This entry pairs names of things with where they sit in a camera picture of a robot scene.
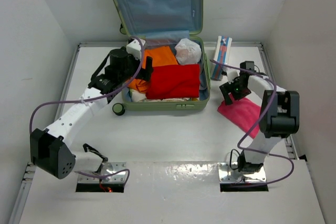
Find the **white first aid box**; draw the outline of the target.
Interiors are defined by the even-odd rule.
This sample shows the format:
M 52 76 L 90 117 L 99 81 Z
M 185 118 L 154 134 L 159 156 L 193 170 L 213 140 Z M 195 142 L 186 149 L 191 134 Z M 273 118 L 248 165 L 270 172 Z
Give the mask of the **white first aid box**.
M 231 37 L 219 36 L 212 59 L 219 63 L 227 64 L 230 55 L 231 45 Z M 221 81 L 223 78 L 223 67 L 212 62 L 210 62 L 210 64 L 210 78 L 214 81 Z

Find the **pink towel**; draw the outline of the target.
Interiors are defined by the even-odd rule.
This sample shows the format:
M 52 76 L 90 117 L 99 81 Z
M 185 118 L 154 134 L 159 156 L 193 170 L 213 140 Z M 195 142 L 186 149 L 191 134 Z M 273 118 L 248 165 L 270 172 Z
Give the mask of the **pink towel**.
M 226 105 L 223 101 L 217 112 L 247 133 L 259 119 L 260 106 L 248 98 L 242 98 L 234 101 L 232 105 Z

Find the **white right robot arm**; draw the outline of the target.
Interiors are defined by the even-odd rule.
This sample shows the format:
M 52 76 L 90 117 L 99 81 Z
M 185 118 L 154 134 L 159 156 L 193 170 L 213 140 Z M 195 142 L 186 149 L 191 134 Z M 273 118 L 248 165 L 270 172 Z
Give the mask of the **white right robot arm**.
M 260 171 L 277 143 L 299 130 L 300 95 L 277 86 L 265 73 L 255 69 L 254 62 L 244 61 L 239 67 L 223 65 L 227 82 L 219 88 L 227 106 L 233 106 L 251 93 L 262 99 L 259 118 L 248 133 L 258 128 L 257 136 L 248 147 L 242 147 L 237 159 L 240 173 Z

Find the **red cloth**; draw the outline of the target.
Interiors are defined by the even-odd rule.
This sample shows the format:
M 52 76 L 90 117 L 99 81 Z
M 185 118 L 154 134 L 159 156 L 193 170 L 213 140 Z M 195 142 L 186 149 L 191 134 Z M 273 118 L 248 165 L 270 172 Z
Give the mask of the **red cloth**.
M 154 67 L 146 98 L 152 100 L 198 98 L 199 75 L 198 64 Z

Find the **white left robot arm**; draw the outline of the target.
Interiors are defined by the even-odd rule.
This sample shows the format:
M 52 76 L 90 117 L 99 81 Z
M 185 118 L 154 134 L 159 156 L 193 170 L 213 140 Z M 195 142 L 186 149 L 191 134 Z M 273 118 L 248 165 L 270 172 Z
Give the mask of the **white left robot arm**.
M 92 74 L 80 99 L 71 101 L 72 106 L 54 123 L 30 133 L 31 162 L 58 179 L 72 172 L 101 178 L 108 158 L 88 144 L 83 145 L 83 152 L 72 152 L 73 140 L 129 82 L 149 80 L 152 72 L 152 60 L 145 60 L 143 45 L 111 50 Z

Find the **white patterned garment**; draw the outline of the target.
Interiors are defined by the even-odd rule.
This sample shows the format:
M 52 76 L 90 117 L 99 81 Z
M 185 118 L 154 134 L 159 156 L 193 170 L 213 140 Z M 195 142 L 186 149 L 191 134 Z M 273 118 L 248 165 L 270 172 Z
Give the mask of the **white patterned garment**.
M 148 99 L 145 93 L 130 89 L 130 97 L 132 102 L 183 102 L 183 101 L 199 101 L 199 98 L 168 98 L 168 99 Z

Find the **white plastic bag bundle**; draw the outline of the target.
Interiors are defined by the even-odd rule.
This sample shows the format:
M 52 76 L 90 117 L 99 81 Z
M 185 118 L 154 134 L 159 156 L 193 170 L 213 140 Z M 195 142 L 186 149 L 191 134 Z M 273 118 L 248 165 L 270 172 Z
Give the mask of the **white plastic bag bundle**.
M 181 39 L 175 46 L 176 59 L 181 65 L 197 64 L 202 56 L 202 50 L 199 44 L 187 39 Z

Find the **orange shirt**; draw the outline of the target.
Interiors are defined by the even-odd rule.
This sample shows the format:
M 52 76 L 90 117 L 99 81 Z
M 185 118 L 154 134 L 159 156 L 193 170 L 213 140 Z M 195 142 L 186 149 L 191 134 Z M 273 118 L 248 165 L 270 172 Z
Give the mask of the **orange shirt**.
M 168 65 L 178 65 L 176 57 L 174 53 L 171 51 L 169 46 L 162 46 L 154 49 L 146 49 L 145 50 L 145 57 L 142 64 L 142 67 L 145 68 L 146 65 L 146 58 L 152 58 L 152 66 L 153 67 L 161 67 L 161 66 L 168 66 Z M 147 89 L 150 86 L 149 81 L 134 79 L 129 85 L 129 89 L 136 90 L 140 93 L 146 93 Z

